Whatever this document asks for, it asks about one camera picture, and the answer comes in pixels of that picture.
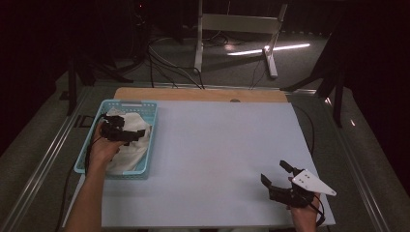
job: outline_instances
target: basket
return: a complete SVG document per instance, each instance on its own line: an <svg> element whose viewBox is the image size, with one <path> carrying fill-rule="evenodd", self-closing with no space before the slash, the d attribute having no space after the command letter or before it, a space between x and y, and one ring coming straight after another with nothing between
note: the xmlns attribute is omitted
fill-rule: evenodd
<svg viewBox="0 0 410 232"><path fill-rule="evenodd" d="M85 139L84 145L82 146L81 152L77 158L74 166L74 171L80 174L85 173L84 161L87 152L87 147L93 136L93 128L98 123L99 116L107 113L109 110L114 108L115 110L120 110L126 113L136 112L138 113L145 122L152 126L151 135L149 140L148 149L145 152L142 159L136 165L133 171L124 171L122 175L110 175L106 174L106 179L118 179L118 180L144 180L148 178L148 173L150 169L151 152L154 144L154 137L156 131L157 122L157 104L155 102L146 101L120 101L120 100L105 100L101 103L97 116L94 119L93 125L88 132L87 138Z"/></svg>

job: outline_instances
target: hand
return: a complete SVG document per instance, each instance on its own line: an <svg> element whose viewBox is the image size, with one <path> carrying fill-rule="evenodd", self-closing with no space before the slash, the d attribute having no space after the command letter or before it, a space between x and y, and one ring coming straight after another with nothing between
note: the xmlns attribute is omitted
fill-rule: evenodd
<svg viewBox="0 0 410 232"><path fill-rule="evenodd" d="M115 154L120 151L120 146L126 143L123 141L109 141L106 138L102 137L102 124L103 123L97 124L96 132L94 133L89 169L91 169L91 167L93 166L101 165L106 167L114 158Z"/></svg>
<svg viewBox="0 0 410 232"><path fill-rule="evenodd" d="M313 197L313 201L311 204L319 209L319 193L315 193L316 197ZM295 225L295 229L297 232L311 232L316 231L316 218L317 212L311 208L310 206L306 206L304 208L293 208L288 206L288 210L290 210L292 214L293 224Z"/></svg>

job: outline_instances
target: white plastic part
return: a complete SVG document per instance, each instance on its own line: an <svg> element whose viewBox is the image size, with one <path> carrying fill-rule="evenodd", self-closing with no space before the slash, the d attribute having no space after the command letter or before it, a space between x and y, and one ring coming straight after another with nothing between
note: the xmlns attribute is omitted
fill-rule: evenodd
<svg viewBox="0 0 410 232"><path fill-rule="evenodd" d="M303 170L299 175L295 176L292 182L302 189L336 196L336 192L333 189L307 170Z"/></svg>

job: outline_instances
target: light strip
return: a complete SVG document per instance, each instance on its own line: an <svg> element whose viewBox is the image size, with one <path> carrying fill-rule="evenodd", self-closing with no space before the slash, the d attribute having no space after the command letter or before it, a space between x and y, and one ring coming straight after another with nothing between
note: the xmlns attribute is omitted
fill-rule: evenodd
<svg viewBox="0 0 410 232"><path fill-rule="evenodd" d="M289 46L278 46L278 47L275 47L274 50L287 50L287 49L302 48L302 47L307 47L307 46L310 46L310 43L303 43L303 44L289 45ZM255 54L259 52L262 52L262 49L232 52L232 53L228 53L227 55L233 55L233 56L249 55L249 54Z"/></svg>

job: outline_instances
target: person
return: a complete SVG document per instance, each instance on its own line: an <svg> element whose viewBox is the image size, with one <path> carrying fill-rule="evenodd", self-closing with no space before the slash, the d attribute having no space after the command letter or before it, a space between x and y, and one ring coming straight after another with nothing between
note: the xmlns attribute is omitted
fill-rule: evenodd
<svg viewBox="0 0 410 232"><path fill-rule="evenodd" d="M108 141L102 138L102 124L98 124L93 137L90 164L72 210L66 223L66 232L102 231L102 202L105 170L112 158L119 152L125 142ZM319 200L314 198L312 204L318 208ZM292 208L290 210L297 232L316 231L317 212L311 207Z"/></svg>

